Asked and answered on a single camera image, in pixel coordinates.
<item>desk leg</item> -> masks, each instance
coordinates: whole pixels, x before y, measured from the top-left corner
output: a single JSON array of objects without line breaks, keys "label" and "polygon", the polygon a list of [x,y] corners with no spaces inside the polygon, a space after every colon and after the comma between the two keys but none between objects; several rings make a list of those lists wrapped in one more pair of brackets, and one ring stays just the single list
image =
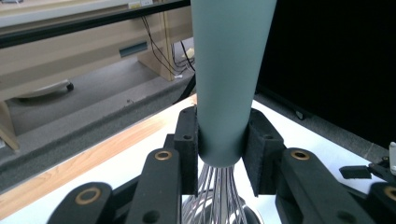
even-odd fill
[{"label": "desk leg", "polygon": [[9,115],[6,102],[0,102],[0,138],[3,139],[12,149],[19,149],[17,136],[15,136],[14,126]]}]

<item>gray floor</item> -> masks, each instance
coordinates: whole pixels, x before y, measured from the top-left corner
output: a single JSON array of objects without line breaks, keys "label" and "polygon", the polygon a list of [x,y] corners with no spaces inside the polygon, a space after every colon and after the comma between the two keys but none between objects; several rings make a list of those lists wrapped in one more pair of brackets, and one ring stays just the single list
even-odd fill
[{"label": "gray floor", "polygon": [[[193,46],[192,40],[185,45]],[[180,55],[176,45],[178,60]],[[170,106],[191,76],[186,70],[183,78],[168,82],[133,57],[71,79],[73,91],[7,101],[21,150],[0,148],[0,192]],[[388,153],[321,118],[299,120],[294,111],[267,96],[257,94],[255,99],[369,161]]]}]

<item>teal cylindrical handle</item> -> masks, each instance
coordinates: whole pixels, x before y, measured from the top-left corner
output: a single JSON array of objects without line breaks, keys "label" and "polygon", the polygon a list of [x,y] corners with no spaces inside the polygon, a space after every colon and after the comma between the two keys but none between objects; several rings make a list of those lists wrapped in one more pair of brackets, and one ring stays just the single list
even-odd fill
[{"label": "teal cylindrical handle", "polygon": [[191,0],[199,154],[215,167],[241,157],[276,0]]}]

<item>black panel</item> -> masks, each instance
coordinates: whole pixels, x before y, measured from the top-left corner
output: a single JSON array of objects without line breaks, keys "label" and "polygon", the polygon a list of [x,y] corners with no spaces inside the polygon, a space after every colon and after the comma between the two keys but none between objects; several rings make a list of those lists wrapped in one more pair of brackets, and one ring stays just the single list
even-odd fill
[{"label": "black panel", "polygon": [[259,91],[382,147],[396,140],[396,2],[278,0]]}]

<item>metal wire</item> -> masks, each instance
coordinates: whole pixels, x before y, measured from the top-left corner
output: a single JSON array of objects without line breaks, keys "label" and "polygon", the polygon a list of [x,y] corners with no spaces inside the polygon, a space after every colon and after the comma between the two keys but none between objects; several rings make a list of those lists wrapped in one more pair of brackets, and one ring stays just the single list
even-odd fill
[{"label": "metal wire", "polygon": [[233,167],[207,164],[198,178],[198,196],[190,196],[182,207],[184,224],[248,224],[242,199],[236,190]]}]

